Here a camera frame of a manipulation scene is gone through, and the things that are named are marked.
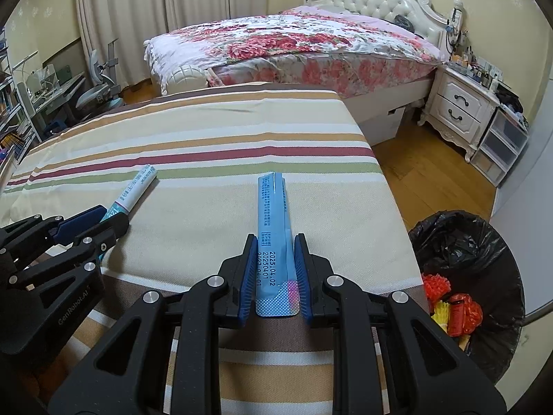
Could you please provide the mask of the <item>grey desk chair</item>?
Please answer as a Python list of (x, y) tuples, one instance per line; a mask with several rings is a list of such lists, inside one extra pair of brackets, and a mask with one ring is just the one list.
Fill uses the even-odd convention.
[(115, 44), (118, 38), (112, 40), (107, 47), (108, 58), (102, 64), (99, 53), (92, 50), (89, 55), (89, 75), (93, 86), (78, 99), (76, 109), (84, 117), (100, 115), (124, 105), (120, 97), (121, 85), (117, 82), (116, 66), (119, 61), (115, 55)]

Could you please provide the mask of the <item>striped bedsheet mattress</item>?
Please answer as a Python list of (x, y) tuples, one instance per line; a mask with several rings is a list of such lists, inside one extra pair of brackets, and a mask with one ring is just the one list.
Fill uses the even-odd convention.
[(241, 253), (257, 230), (258, 179), (281, 173), (291, 230), (364, 291), (422, 296), (399, 208), (381, 166), (333, 92), (231, 86), (126, 106), (34, 148), (1, 192), (1, 221), (110, 206), (139, 170), (157, 177), (128, 234), (103, 259), (106, 294), (50, 369), (3, 368), (1, 410), (42, 407), (148, 289), (187, 291)]

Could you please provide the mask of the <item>black bagged trash bin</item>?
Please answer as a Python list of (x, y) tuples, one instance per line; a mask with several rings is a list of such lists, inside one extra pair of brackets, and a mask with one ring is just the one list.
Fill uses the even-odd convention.
[(503, 237), (483, 218), (440, 211), (409, 231), (419, 269), (449, 280), (452, 294), (466, 293), (483, 309), (466, 352), (494, 383), (516, 352), (525, 297), (516, 260)]

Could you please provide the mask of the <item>floral pink quilt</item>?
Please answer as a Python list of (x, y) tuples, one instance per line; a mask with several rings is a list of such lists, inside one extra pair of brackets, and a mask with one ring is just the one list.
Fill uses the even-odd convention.
[(349, 99), (420, 80), (443, 61), (429, 40), (388, 21), (307, 6), (189, 25), (143, 47), (164, 95), (192, 73), (210, 87), (308, 84)]

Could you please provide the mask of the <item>yellow foam fruit net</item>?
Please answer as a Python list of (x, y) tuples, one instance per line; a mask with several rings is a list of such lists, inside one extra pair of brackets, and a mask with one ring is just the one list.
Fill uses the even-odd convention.
[(434, 304), (433, 314), (431, 319), (434, 320), (445, 333), (448, 333), (448, 325), (450, 320), (450, 304), (444, 301), (437, 301)]

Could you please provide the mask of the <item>bookshelf with books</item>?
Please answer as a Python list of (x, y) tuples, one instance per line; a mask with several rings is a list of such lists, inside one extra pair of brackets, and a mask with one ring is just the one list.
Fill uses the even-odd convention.
[(14, 70), (8, 55), (6, 29), (1, 29), (1, 162), (9, 158), (18, 165), (37, 145), (37, 131), (21, 102)]

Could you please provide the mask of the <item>white plastic drawer unit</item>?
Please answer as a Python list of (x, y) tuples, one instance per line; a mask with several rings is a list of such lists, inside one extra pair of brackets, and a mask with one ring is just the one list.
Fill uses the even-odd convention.
[(496, 108), (470, 164), (495, 187), (507, 176), (529, 140), (523, 115), (501, 105)]

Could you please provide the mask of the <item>red mesh fruit net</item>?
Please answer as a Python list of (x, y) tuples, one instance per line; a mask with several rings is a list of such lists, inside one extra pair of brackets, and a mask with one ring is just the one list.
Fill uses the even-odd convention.
[(441, 298), (452, 289), (450, 281), (441, 275), (422, 274), (424, 293), (430, 304), (441, 301)]

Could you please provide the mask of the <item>teal white tube box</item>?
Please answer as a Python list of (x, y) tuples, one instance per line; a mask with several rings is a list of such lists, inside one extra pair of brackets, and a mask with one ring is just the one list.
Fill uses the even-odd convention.
[(116, 214), (130, 215), (139, 199), (146, 192), (148, 187), (152, 185), (157, 177), (158, 171), (150, 164), (144, 165), (136, 174), (129, 185), (121, 193), (121, 195), (113, 202), (112, 206), (103, 216), (102, 221), (111, 218)]

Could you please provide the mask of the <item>blue foil snack wrapper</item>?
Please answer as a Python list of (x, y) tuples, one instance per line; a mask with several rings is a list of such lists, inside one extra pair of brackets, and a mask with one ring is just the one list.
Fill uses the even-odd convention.
[(293, 317), (300, 298), (292, 245), (286, 181), (281, 173), (258, 178), (256, 314)]

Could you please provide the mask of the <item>clutter of bottles on nightstand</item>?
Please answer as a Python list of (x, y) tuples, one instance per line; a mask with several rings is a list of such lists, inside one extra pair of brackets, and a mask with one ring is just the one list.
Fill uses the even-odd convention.
[(468, 31), (463, 29), (464, 7), (460, 0), (454, 0), (454, 6), (445, 28), (445, 45), (449, 54), (449, 63), (460, 67), (461, 73), (469, 76), (488, 92), (499, 99), (516, 119), (524, 121), (524, 109), (519, 96), (503, 81), (503, 72), (477, 55), (468, 39)]

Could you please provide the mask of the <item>beige pleated curtain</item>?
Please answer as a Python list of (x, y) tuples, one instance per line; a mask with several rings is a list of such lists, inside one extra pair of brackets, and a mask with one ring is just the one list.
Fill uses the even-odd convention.
[(117, 77), (122, 87), (150, 76), (143, 43), (187, 25), (267, 12), (267, 0), (76, 0), (85, 54), (107, 59), (115, 44)]

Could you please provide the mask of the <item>grey study desk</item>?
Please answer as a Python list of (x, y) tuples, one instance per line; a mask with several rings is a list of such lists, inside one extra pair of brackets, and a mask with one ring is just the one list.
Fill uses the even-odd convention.
[(25, 83), (17, 83), (18, 96), (24, 106), (25, 114), (37, 137), (46, 140), (54, 135), (54, 124), (59, 127), (67, 127), (76, 123), (74, 104), (72, 101), (83, 90), (85, 84), (84, 73), (78, 73), (63, 84), (57, 80), (54, 72), (43, 81), (38, 79), (37, 73), (29, 76), (37, 93), (33, 93)]

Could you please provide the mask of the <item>white two-drawer nightstand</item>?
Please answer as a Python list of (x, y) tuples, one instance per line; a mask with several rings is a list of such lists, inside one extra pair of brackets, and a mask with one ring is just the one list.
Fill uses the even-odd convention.
[(462, 148), (470, 163), (498, 107), (499, 100), (486, 88), (442, 65), (417, 124), (430, 124), (443, 140)]

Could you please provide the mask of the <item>white under-bed storage box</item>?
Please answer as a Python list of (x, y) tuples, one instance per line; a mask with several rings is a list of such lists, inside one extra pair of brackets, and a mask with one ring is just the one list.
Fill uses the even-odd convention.
[(394, 139), (399, 130), (404, 111), (404, 107), (399, 107), (359, 124), (368, 144), (374, 146)]

